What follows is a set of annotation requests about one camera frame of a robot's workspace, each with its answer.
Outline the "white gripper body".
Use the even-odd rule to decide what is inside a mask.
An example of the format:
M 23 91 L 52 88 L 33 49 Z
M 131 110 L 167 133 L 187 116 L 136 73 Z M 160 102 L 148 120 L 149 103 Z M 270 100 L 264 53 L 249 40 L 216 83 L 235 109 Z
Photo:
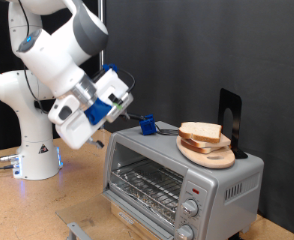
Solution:
M 96 83 L 84 79 L 67 96 L 55 101 L 56 131 L 69 147 L 79 149 L 129 105 L 129 87 L 109 69 Z

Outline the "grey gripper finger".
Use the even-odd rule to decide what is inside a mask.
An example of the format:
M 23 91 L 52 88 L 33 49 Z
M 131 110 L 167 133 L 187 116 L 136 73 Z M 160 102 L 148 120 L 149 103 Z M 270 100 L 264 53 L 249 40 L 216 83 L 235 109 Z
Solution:
M 92 138 L 89 138 L 87 143 L 96 146 L 98 149 L 102 149 L 104 147 L 104 144 L 100 140 L 93 140 Z

